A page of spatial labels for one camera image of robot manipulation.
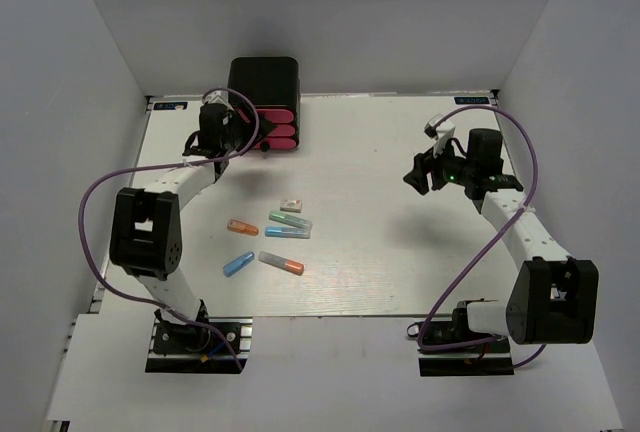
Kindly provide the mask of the blue highlighter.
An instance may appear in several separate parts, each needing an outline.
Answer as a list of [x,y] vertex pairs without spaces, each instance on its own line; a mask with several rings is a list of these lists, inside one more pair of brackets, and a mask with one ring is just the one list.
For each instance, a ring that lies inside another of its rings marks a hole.
[[305,228],[268,226],[264,229],[266,237],[287,239],[309,239],[311,231]]

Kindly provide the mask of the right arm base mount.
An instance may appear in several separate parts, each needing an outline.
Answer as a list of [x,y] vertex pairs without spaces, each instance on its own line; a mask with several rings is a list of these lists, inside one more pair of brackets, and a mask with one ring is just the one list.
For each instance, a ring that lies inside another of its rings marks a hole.
[[460,301],[451,314],[436,315],[427,331],[410,324],[407,338],[417,344],[422,377],[509,376],[514,366],[506,304],[495,300]]

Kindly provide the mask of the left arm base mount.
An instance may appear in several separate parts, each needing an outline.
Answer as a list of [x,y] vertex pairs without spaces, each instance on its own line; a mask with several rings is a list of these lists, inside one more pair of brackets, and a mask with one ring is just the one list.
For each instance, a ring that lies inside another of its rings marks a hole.
[[[210,320],[230,344],[242,366],[249,358],[253,320]],[[145,366],[146,373],[196,375],[240,374],[227,346],[214,333],[199,328],[155,320]]]

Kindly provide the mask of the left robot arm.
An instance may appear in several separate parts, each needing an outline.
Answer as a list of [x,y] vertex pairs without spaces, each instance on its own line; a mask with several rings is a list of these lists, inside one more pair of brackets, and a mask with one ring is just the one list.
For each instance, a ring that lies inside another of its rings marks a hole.
[[161,310],[176,322],[177,339],[199,351],[211,339],[211,326],[198,318],[203,303],[179,268],[183,254],[181,211],[222,176],[231,156],[248,151],[277,125],[248,106],[224,102],[200,107],[199,129],[186,140],[183,157],[201,157],[202,164],[171,166],[144,188],[123,188],[116,196],[110,261],[134,277]]

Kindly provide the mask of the green highlighter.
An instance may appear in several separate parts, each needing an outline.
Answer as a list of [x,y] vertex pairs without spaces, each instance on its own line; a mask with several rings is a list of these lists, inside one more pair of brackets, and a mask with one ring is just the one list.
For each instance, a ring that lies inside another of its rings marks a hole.
[[295,227],[300,229],[311,230],[313,223],[310,220],[304,219],[299,216],[287,214],[282,211],[270,211],[269,219],[271,221],[287,225],[289,227]]

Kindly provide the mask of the white eraser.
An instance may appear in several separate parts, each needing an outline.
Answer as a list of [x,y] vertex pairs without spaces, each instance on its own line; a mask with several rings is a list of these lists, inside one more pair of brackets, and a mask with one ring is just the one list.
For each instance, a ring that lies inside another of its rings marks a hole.
[[289,213],[300,213],[303,208],[303,203],[300,199],[282,199],[279,205],[279,210]]

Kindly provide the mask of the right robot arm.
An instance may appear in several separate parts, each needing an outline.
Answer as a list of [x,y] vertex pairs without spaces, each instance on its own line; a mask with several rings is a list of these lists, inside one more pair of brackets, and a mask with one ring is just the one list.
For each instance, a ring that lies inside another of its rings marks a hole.
[[529,207],[522,184],[504,173],[502,134],[473,129],[467,149],[462,150],[450,123],[429,126],[425,133],[436,142],[415,156],[405,183],[420,194],[448,184],[463,187],[480,215],[495,228],[493,241],[505,245],[518,276],[505,302],[460,302],[444,332],[424,321],[415,338],[420,351],[472,351],[503,338],[520,345],[590,342],[598,269],[590,260],[572,257],[551,237]]

